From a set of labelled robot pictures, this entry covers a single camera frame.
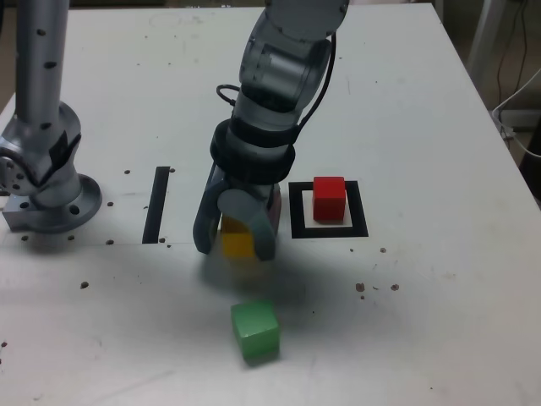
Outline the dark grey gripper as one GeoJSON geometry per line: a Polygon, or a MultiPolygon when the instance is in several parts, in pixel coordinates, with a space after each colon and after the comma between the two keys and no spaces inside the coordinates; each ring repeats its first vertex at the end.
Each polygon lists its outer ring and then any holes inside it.
{"type": "Polygon", "coordinates": [[[248,184],[226,176],[214,163],[194,220],[195,247],[202,254],[211,252],[221,218],[222,252],[227,259],[270,261],[276,253],[280,215],[278,184],[248,184]]]}

